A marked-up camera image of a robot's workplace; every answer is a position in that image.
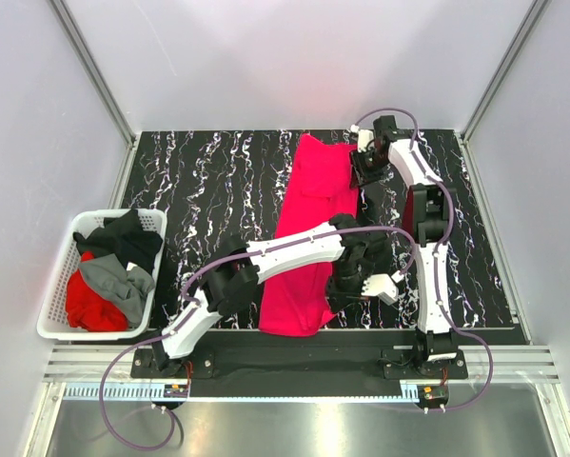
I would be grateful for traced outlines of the pink t shirt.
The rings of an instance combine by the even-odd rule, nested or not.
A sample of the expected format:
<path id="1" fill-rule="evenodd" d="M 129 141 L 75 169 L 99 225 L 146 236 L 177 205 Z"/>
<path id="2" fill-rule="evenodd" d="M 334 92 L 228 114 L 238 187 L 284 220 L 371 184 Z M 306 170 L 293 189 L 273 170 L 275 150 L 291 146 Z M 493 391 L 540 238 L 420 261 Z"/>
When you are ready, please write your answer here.
<path id="1" fill-rule="evenodd" d="M 278 220 L 278 238 L 313 229 L 337 214 L 357 214 L 359 191 L 350 186 L 354 147 L 327 145 L 304 134 Z M 325 298 L 329 263 L 279 274 L 265 282 L 259 330 L 279 336 L 308 337 L 335 317 Z"/>

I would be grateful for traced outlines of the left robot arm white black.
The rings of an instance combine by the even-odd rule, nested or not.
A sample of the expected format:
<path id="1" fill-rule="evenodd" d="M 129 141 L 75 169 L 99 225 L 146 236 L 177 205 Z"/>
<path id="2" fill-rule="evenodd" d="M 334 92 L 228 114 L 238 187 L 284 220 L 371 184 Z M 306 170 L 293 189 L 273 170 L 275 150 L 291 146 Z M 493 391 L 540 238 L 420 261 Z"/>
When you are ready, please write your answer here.
<path id="1" fill-rule="evenodd" d="M 178 375 L 200 338 L 222 318 L 249 307 L 259 285 L 303 267 L 332 266 L 319 292 L 334 313 L 365 297 L 395 301 L 394 281 L 376 271 L 386 245 L 382 228 L 362 226 L 350 214 L 338 214 L 315 228 L 279 239 L 226 240 L 183 285 L 181 299 L 186 306 L 151 344 L 152 365 L 166 377 Z"/>

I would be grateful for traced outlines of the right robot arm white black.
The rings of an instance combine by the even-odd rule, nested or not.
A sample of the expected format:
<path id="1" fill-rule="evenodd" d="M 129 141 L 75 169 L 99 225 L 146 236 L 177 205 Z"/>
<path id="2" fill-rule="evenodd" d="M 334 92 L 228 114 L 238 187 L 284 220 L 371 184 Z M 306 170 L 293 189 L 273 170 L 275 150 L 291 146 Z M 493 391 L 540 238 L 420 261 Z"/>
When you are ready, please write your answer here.
<path id="1" fill-rule="evenodd" d="M 370 129 L 356 122 L 350 134 L 356 140 L 356 150 L 351 154 L 354 186 L 381 180 L 388 165 L 396 169 L 406 186 L 403 230 L 414 240 L 419 316 L 415 343 L 403 364 L 422 377 L 441 378 L 455 363 L 458 351 L 446 272 L 454 219 L 453 189 L 423 158 L 418 128 L 407 134 L 398 128 L 393 115 L 382 115 Z"/>

